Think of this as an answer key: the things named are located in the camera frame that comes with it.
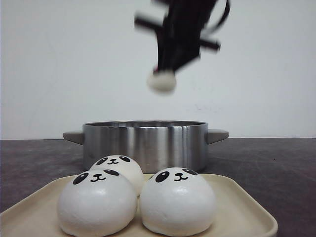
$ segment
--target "dark countertop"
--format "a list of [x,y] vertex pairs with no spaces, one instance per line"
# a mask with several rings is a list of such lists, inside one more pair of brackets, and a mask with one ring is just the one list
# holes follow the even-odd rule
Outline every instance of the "dark countertop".
[[[277,220],[278,237],[316,236],[316,139],[229,138],[209,146],[203,173],[237,181]],[[1,141],[1,212],[47,183],[84,171],[82,146]]]

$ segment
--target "pot handle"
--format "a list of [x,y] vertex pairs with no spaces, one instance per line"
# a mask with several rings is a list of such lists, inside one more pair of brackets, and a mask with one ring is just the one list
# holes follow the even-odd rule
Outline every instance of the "pot handle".
[[84,137],[82,131],[64,132],[64,139],[83,145]]
[[212,144],[228,138],[228,131],[221,129],[209,129],[207,133],[207,143]]

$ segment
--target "stainless steel pot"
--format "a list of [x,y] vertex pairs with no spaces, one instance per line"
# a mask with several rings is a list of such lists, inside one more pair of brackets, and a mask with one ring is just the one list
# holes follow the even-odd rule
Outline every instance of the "stainless steel pot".
[[86,123],[82,132],[66,132],[64,138],[83,145],[83,166],[100,158],[125,155],[144,173],[167,167],[201,170],[207,161],[207,145],[224,140],[228,132],[208,129],[195,121],[113,121]]

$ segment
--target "tray rim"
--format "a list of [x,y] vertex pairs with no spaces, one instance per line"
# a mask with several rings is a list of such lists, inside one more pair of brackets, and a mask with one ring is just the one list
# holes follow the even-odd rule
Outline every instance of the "tray rim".
[[[144,175],[144,177],[149,178],[149,176],[151,176],[153,174],[143,174],[143,175]],[[243,195],[247,196],[247,198],[249,198],[253,203],[255,203],[256,206],[261,211],[263,211],[270,218],[270,220],[272,221],[272,224],[273,224],[272,228],[268,232],[266,232],[266,233],[264,233],[264,234],[262,234],[260,236],[257,236],[257,237],[275,237],[275,236],[277,236],[278,224],[277,224],[276,219],[273,217],[273,215],[271,215],[260,203],[258,203],[249,193],[247,193],[246,190],[243,189],[234,179],[232,179],[230,177],[227,177],[227,176],[224,176],[224,175],[218,175],[218,174],[201,173],[200,175],[202,175],[202,176],[209,176],[209,177],[212,176],[212,177],[215,177],[215,178],[218,178],[218,179],[225,179],[226,182],[233,183],[243,193]],[[38,189],[34,193],[30,194],[26,198],[20,200],[19,202],[17,202],[16,204],[14,204],[10,208],[8,208],[7,210],[5,210],[2,213],[0,213],[0,217],[2,215],[5,215],[6,213],[10,212],[12,209],[19,207],[20,205],[23,204],[23,202],[25,202],[26,200],[32,198],[37,193],[41,192],[42,189],[45,189],[47,186],[50,186],[53,183],[57,183],[57,182],[59,182],[62,179],[69,179],[71,177],[76,177],[76,176],[77,175],[65,176],[65,177],[61,177],[61,178],[58,178],[58,179],[55,179],[55,180],[49,182],[48,184],[44,185],[43,187],[41,187],[40,189]]]

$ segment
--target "square plate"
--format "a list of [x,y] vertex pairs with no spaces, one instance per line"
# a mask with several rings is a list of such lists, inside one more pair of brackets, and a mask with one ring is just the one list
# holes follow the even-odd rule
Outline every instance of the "square plate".
[[[145,182],[151,174],[144,174]],[[211,227],[195,237],[275,237],[277,222],[234,180],[215,174],[202,174],[211,184],[218,212]],[[47,184],[1,214],[3,237],[69,237],[59,228],[57,200],[64,186],[75,176],[68,176]],[[142,225],[139,209],[127,227],[111,236],[154,237]]]

